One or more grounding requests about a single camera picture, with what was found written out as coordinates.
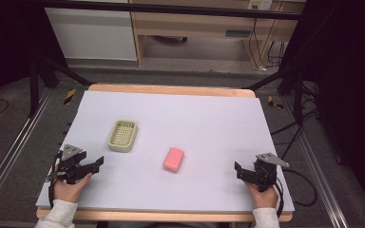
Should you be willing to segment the aluminium floor rail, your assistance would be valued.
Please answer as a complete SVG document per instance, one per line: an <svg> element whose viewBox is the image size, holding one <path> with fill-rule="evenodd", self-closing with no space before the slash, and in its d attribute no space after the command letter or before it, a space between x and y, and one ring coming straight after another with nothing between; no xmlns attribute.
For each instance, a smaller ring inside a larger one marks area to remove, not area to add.
<svg viewBox="0 0 365 228"><path fill-rule="evenodd" d="M37 108L35 109L34 113L27 118L22 129L6 153L6 156L0 163L0 189L5 182L11 168L17 161L18 156L22 152L22 149L28 141L34 127L37 125L41 115L44 113L53 91L53 88L46 88L42 94L42 97L37 99Z"/></svg>
<svg viewBox="0 0 365 228"><path fill-rule="evenodd" d="M336 196L323 173L306 135L299 136L300 147L315 181L317 191L334 228L348 228L348 222L336 200Z"/></svg>

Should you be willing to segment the black horizontal frame bar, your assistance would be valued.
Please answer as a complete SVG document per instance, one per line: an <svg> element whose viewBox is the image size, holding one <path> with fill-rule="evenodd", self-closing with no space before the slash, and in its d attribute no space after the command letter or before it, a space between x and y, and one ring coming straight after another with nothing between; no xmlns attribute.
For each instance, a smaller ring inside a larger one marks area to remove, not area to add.
<svg viewBox="0 0 365 228"><path fill-rule="evenodd" d="M129 11L145 13L169 13L186 15L224 16L238 18L261 18L279 20L301 20L305 17L297 12L279 12L249 9L220 9L206 7L168 6L151 4L129 4L129 3L107 3L91 1L69 1L69 0L34 0L46 8L72 9L72 10L109 10Z"/></svg>

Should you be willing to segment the person's left hand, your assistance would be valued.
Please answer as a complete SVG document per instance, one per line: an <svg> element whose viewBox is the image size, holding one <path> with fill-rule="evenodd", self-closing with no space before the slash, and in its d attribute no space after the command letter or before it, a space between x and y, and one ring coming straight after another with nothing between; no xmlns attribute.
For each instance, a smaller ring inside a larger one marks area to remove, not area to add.
<svg viewBox="0 0 365 228"><path fill-rule="evenodd" d="M64 200L76 203L92 176L92 173L88 173L84 178L75 184L68 184L63 180L56 179L54 181L54 198L56 200Z"/></svg>

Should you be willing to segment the white wall power outlet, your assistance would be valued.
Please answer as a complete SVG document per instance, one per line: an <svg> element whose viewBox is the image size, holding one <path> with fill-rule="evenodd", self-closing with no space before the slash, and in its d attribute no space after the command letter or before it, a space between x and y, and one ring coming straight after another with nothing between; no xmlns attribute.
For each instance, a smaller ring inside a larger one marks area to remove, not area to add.
<svg viewBox="0 0 365 228"><path fill-rule="evenodd" d="M269 10L273 0L249 0L247 8L250 10Z"/></svg>

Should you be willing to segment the dark curtain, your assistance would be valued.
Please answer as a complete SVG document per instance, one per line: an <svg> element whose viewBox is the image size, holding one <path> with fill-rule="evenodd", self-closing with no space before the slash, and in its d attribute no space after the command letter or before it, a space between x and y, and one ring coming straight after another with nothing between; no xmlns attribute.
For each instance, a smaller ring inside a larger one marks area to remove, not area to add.
<svg viewBox="0 0 365 228"><path fill-rule="evenodd" d="M365 0L306 0L283 63L303 46L304 79L318 85L317 106L336 151L365 193Z"/></svg>
<svg viewBox="0 0 365 228"><path fill-rule="evenodd" d="M27 77L35 54L67 64L44 8L0 0L0 86Z"/></svg>

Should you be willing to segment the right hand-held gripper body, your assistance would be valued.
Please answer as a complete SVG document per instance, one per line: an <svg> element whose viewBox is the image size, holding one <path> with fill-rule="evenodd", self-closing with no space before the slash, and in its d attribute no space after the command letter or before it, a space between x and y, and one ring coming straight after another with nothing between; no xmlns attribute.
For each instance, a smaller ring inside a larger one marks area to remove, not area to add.
<svg viewBox="0 0 365 228"><path fill-rule="evenodd" d="M260 192L265 191L277 181L277 166L289 167L290 164L273 153L258 154L254 162L256 174L259 177L257 186Z"/></svg>

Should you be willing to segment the wooden desk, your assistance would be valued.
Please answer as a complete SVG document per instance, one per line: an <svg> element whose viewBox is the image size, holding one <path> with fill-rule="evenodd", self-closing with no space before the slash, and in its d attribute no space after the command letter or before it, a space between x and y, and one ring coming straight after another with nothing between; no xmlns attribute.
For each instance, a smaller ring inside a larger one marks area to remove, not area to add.
<svg viewBox="0 0 365 228"><path fill-rule="evenodd" d="M132 4L152 4L248 10L249 0L128 0ZM268 11L303 12L307 0L273 0ZM253 19L224 16L133 12L132 25L137 53L143 54L145 36L206 37L240 39L250 64L266 66L267 50L272 43L291 40L297 23L292 20Z"/></svg>

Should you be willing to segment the black metal stand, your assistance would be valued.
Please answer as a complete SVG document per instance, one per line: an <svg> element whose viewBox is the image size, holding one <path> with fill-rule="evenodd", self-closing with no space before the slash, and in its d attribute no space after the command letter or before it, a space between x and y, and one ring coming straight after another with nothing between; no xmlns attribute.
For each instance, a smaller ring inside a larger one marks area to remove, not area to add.
<svg viewBox="0 0 365 228"><path fill-rule="evenodd" d="M256 91L259 88L266 86L275 80L281 78L281 82L278 87L279 95L288 95L291 90L295 91L293 115L295 122L298 125L303 124L303 112L301 98L303 93L303 74L299 69L294 67L286 67L280 69L278 72L260 80L259 82L246 86L245 89Z"/></svg>
<svg viewBox="0 0 365 228"><path fill-rule="evenodd" d="M60 71L69 78L83 86L91 86L93 82L71 71L48 57L35 57L29 64L29 88L30 88L30 111L29 116L36 114L39 108L39 79L42 79L47 87L56 87L59 81L55 71Z"/></svg>

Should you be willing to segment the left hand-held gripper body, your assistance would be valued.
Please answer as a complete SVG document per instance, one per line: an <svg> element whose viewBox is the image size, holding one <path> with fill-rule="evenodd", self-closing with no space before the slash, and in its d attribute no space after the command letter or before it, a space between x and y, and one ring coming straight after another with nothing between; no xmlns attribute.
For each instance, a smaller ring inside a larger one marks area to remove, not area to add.
<svg viewBox="0 0 365 228"><path fill-rule="evenodd" d="M86 158L86 151L74 145L66 144L60 154L56 177L69 184L75 184L82 178L80 161Z"/></svg>

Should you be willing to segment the pink soap bar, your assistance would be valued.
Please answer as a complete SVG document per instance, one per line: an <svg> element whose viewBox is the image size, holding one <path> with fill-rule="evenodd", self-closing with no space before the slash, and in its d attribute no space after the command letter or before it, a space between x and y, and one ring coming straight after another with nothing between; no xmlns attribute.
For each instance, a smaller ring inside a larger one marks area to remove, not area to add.
<svg viewBox="0 0 365 228"><path fill-rule="evenodd" d="M164 159L163 168L167 171L177 173L183 162L184 152L175 147L171 147Z"/></svg>

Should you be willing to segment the person's right hand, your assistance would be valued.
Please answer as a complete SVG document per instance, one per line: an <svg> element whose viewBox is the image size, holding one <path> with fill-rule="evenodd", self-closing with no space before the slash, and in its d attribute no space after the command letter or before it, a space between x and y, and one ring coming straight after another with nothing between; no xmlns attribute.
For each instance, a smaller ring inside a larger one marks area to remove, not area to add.
<svg viewBox="0 0 365 228"><path fill-rule="evenodd" d="M273 187L269 187L265 191L260 192L258 187L252 183L246 182L245 186L252 195L256 209L275 208L277 206L279 196Z"/></svg>

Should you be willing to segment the yellow black floor tape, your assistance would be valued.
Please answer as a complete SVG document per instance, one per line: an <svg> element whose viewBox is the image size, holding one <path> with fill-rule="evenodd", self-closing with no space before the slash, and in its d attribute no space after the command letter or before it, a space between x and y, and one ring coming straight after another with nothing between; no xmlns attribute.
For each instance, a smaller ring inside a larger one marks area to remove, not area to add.
<svg viewBox="0 0 365 228"><path fill-rule="evenodd" d="M64 99L63 105L68 105L70 101L72 100L74 94L76 92L76 88L71 89L68 93L66 98Z"/></svg>
<svg viewBox="0 0 365 228"><path fill-rule="evenodd" d="M284 109L283 104L276 104L272 96L268 96L268 105L277 109Z"/></svg>

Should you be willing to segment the white cabinet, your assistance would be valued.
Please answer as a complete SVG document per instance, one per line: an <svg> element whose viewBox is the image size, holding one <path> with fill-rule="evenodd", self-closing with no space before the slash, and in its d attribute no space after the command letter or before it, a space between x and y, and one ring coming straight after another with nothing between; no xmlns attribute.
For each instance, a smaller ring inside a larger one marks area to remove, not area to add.
<svg viewBox="0 0 365 228"><path fill-rule="evenodd" d="M46 8L46 13L67 59L137 60L128 12Z"/></svg>

